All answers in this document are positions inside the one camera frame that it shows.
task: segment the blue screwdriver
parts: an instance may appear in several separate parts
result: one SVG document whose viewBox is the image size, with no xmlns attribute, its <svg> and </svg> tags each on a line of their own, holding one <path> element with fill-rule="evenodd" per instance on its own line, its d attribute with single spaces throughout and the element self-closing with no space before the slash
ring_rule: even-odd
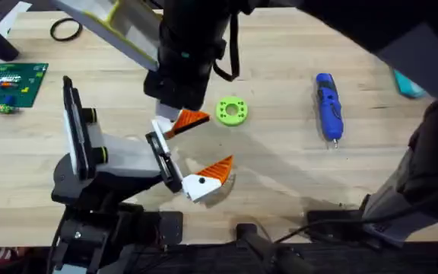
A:
<svg viewBox="0 0 438 274">
<path fill-rule="evenodd" d="M 334 79 L 329 73 L 319 73 L 316 81 L 322 131 L 325 138 L 329 142 L 334 142 L 334 146 L 337 148 L 338 141 L 344 131 L 338 90 L 335 88 Z"/>
</svg>

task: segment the circuit board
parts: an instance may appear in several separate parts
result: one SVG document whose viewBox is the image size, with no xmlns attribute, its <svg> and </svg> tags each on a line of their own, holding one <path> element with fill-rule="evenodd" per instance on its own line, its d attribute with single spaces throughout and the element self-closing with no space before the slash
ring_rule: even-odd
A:
<svg viewBox="0 0 438 274">
<path fill-rule="evenodd" d="M 49 64 L 0 64 L 0 104 L 5 97 L 14 97 L 13 107 L 32 107 Z"/>
</svg>

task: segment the wire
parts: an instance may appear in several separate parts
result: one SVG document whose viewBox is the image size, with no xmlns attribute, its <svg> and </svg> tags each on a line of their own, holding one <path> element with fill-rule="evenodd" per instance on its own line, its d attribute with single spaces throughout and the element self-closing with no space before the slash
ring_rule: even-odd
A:
<svg viewBox="0 0 438 274">
<path fill-rule="evenodd" d="M 327 224 L 345 224 L 345 225 L 365 225 L 365 224 L 372 224 L 372 223 L 381 223 L 386 221 L 392 221 L 397 218 L 405 217 L 406 215 L 410 215 L 412 213 L 415 213 L 422 207 L 431 204 L 432 202 L 438 200 L 438 192 L 431 195 L 429 198 L 426 198 L 425 200 L 422 200 L 406 209 L 402 209 L 398 212 L 388 214 L 382 217 L 375 217 L 375 218 L 365 218 L 365 219 L 326 219 L 326 220 L 319 220 L 312 222 L 308 225 L 304 225 L 301 228 L 296 229 L 295 231 L 292 231 L 291 233 L 279 238 L 275 241 L 275 244 L 279 244 L 283 241 L 286 241 L 290 239 L 291 237 L 299 234 L 300 232 L 303 232 L 309 228 L 312 228 L 314 226 L 318 225 L 327 225 Z"/>
<path fill-rule="evenodd" d="M 167 251 L 165 254 L 167 254 L 169 256 L 162 257 L 161 260 L 156 261 L 156 263 L 154 263 L 153 261 L 150 262 L 147 266 L 145 266 L 142 270 L 140 270 L 139 273 L 146 273 L 148 271 L 151 271 L 155 267 L 158 267 L 158 266 L 164 264 L 166 261 L 169 261 L 169 260 L 175 258 L 176 256 L 180 255 L 180 254 L 186 254 L 188 252 L 197 251 L 197 250 L 207 250 L 207 249 L 214 249 L 214 248 L 222 248 L 222 247 L 230 246 L 230 245 L 235 244 L 235 243 L 236 243 L 236 241 L 230 241 L 230 242 L 227 242 L 225 244 L 210 245 L 210 246 L 205 246 L 205 247 L 191 247 L 191 246 L 187 246 L 186 249 L 188 249 L 188 250 Z"/>
<path fill-rule="evenodd" d="M 148 1 L 151 2 L 151 4 L 157 6 L 157 8 L 163 9 L 162 5 L 158 4 L 158 2 L 156 2 L 155 0 L 148 0 Z"/>
<path fill-rule="evenodd" d="M 55 253 L 55 247 L 57 245 L 57 240 L 59 239 L 60 231 L 62 230 L 62 226 L 64 224 L 64 220 L 67 218 L 68 207 L 65 207 L 65 210 L 60 218 L 59 225 L 57 226 L 57 230 L 55 230 L 55 234 L 53 235 L 52 245 L 50 246 L 49 255 L 46 258 L 46 274 L 52 273 L 52 258 Z"/>
</svg>

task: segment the wooden tabletop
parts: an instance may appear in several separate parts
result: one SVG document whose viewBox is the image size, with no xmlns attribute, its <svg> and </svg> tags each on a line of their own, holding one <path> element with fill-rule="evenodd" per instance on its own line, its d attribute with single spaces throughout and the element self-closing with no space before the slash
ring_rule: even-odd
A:
<svg viewBox="0 0 438 274">
<path fill-rule="evenodd" d="M 144 140 L 151 130 L 147 71 L 88 30 L 72 42 L 52 40 L 50 26 L 65 16 L 27 12 L 9 34 L 21 52 L 17 62 L 48 62 L 49 70 L 32 108 L 0 115 L 0 246 L 49 245 L 62 214 L 50 193 L 53 169 L 68 150 L 63 75 L 72 78 L 83 105 L 97 108 L 103 131 Z M 74 28 L 65 24 L 60 31 Z M 235 224 L 245 221 L 276 239 L 301 225 L 306 210 L 357 208 L 394 171 L 430 102 L 400 96 L 383 62 L 292 8 L 240 16 L 239 45 L 241 76 L 229 83 L 213 73 L 203 110 L 214 114 L 222 97 L 236 95 L 249 105 L 247 121 L 230 128 L 213 118 L 170 142 L 184 173 L 233 154 L 234 180 L 205 204 L 163 184 L 129 200 L 183 212 L 185 243 L 231 240 Z M 333 74 L 343 106 L 337 150 L 326 148 L 319 131 L 313 90 L 319 72 Z M 411 240 L 438 240 L 438 225 Z"/>
</svg>

